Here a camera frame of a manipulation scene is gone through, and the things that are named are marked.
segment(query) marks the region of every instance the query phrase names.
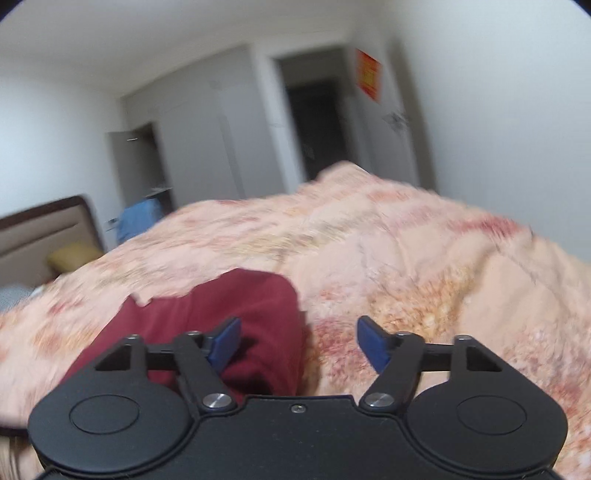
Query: red fabric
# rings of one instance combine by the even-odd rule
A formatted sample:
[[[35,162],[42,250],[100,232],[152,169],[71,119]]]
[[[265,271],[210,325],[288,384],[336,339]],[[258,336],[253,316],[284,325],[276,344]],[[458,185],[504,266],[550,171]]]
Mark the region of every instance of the red fabric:
[[[145,307],[128,297],[119,313],[72,364],[64,380],[123,337],[169,343],[183,332],[208,332],[230,317],[242,320],[242,341],[222,374],[238,401],[247,394],[295,395],[301,376],[304,317],[297,294],[280,275],[232,270],[180,298],[153,299]],[[168,386],[168,372],[150,372]]]

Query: bed headboard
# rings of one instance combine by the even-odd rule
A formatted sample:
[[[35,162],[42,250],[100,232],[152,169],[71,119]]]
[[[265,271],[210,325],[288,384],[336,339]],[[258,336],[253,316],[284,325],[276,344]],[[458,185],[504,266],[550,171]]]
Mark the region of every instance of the bed headboard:
[[[55,278],[47,255],[72,242],[102,251],[90,207],[76,196],[39,205],[0,219],[0,287],[37,287]]]

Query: pink floral blanket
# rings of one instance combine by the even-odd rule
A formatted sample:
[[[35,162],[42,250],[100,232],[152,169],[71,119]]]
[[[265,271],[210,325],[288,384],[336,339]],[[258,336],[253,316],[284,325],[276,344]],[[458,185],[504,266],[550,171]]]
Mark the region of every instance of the pink floral blanket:
[[[128,295],[180,296],[236,267],[298,291],[313,332],[303,392],[367,389],[363,314],[429,342],[467,333],[561,404],[569,435],[556,468],[591,478],[591,268],[511,220],[346,163],[294,195],[187,206],[0,315],[0,416],[24,424]],[[28,478],[31,465],[17,470]]]

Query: red poster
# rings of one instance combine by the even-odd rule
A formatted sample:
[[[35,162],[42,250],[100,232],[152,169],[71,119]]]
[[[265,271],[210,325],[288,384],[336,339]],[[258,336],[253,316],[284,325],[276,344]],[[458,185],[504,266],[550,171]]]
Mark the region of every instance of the red poster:
[[[357,50],[357,83],[374,101],[379,101],[382,65],[365,52]]]

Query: doorway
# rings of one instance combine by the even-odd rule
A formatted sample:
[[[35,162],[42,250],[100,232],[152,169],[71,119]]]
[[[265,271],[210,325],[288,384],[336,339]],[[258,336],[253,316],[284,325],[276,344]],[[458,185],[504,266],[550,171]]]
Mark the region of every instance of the doorway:
[[[174,210],[154,126],[109,134],[117,177],[125,206],[156,199],[166,215]]]
[[[369,145],[343,47],[277,60],[307,180],[350,161],[369,170]]]
[[[336,82],[315,82],[287,94],[308,180],[337,162],[353,161],[337,110]]]

